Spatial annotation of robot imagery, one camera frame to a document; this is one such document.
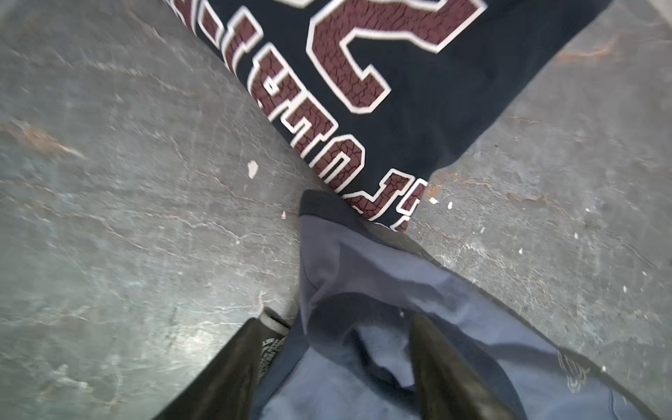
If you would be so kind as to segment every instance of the white paint fleck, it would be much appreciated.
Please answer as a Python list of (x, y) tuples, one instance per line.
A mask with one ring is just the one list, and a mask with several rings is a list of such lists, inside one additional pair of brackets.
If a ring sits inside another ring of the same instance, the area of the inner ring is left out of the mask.
[(254, 179), (254, 177), (257, 175), (257, 171), (259, 170), (259, 165), (255, 161), (249, 161), (247, 163), (247, 176), (250, 177), (250, 179)]

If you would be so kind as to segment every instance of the number 2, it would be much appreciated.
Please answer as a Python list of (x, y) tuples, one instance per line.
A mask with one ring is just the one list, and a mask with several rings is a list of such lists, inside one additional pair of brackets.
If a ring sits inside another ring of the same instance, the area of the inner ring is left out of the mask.
[(373, 65), (356, 63), (353, 39), (407, 40), (436, 54), (485, 8), (481, 0), (332, 0), (310, 19), (306, 53), (350, 112), (368, 114), (391, 89)]

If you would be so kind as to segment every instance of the maroon lettering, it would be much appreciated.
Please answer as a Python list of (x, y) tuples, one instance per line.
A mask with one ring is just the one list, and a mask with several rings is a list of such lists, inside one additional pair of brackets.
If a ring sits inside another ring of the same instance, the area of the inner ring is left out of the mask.
[(203, 0), (198, 8), (198, 25), (213, 45), (219, 48), (219, 43), (224, 34), (224, 26), (208, 0)]
[(319, 141), (326, 141), (338, 128), (336, 120), (310, 94), (288, 114), (282, 116), (282, 122), (296, 134), (291, 145), (301, 157), (305, 157)]
[(167, 0), (170, 7), (173, 8), (175, 14), (182, 20), (182, 23), (191, 31), (196, 31), (194, 28), (194, 18), (196, 17), (196, 3), (194, 0)]
[(269, 120), (275, 120), (304, 91), (273, 44), (266, 44), (252, 59), (247, 90)]
[(332, 190), (340, 192), (364, 168), (364, 155), (364, 146), (347, 134), (332, 139), (310, 167)]
[(394, 223), (392, 226), (390, 226), (390, 229), (392, 229), (394, 232), (404, 232), (409, 228), (409, 220), (410, 219), (408, 216), (401, 216), (397, 223)]
[(362, 70), (347, 44), (354, 38), (408, 40), (439, 52), (485, 8), (472, 0), (332, 0), (311, 20), (306, 51), (336, 96), (356, 114), (373, 111), (390, 92), (371, 65)]
[(238, 62), (243, 54), (250, 52), (262, 37), (261, 25), (247, 7), (242, 6), (228, 21), (222, 42), (224, 63), (233, 74), (237, 74)]
[(410, 216), (422, 199), (422, 195), (425, 193), (425, 187), (427, 187), (427, 181), (418, 178), (409, 189), (409, 192), (407, 192), (404, 198), (399, 202), (396, 211)]
[(370, 196), (365, 191), (345, 194), (343, 198), (350, 206), (362, 213), (368, 220), (375, 220), (387, 210), (397, 196), (403, 195), (415, 177), (390, 169), (380, 182), (380, 189)]

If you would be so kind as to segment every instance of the gray floor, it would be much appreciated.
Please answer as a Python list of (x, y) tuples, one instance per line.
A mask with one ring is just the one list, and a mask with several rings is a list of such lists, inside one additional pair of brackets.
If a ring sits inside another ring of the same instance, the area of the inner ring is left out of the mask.
[[(160, 1), (7, 13), (0, 417), (149, 418), (264, 304), (294, 310), (323, 184)], [(404, 239), (663, 418), (671, 120), (672, 30), (617, 2), (434, 174)]]

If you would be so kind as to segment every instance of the cracked floor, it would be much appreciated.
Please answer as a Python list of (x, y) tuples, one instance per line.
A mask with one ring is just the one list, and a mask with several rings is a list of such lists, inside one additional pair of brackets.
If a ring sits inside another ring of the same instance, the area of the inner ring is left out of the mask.
[[(264, 304), (295, 310), (298, 200), (324, 185), (160, 1), (15, 4), (0, 7), (0, 413), (149, 418)], [(670, 115), (672, 30), (616, 1), (433, 175), (436, 204), (396, 237), (662, 417)]]

